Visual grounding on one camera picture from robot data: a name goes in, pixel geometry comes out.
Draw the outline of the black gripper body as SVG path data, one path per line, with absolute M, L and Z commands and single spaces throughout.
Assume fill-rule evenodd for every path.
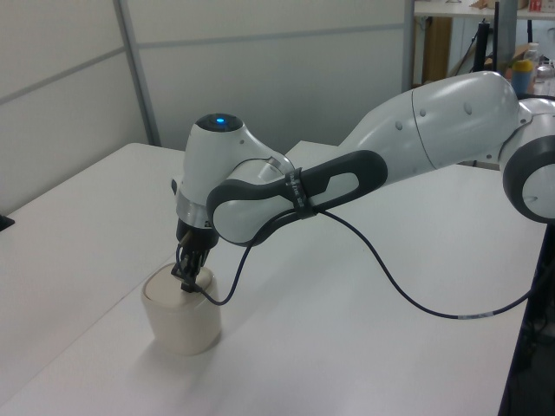
M 212 228 L 197 228 L 186 224 L 180 218 L 177 223 L 178 244 L 187 251 L 207 251 L 216 246 L 218 233 Z

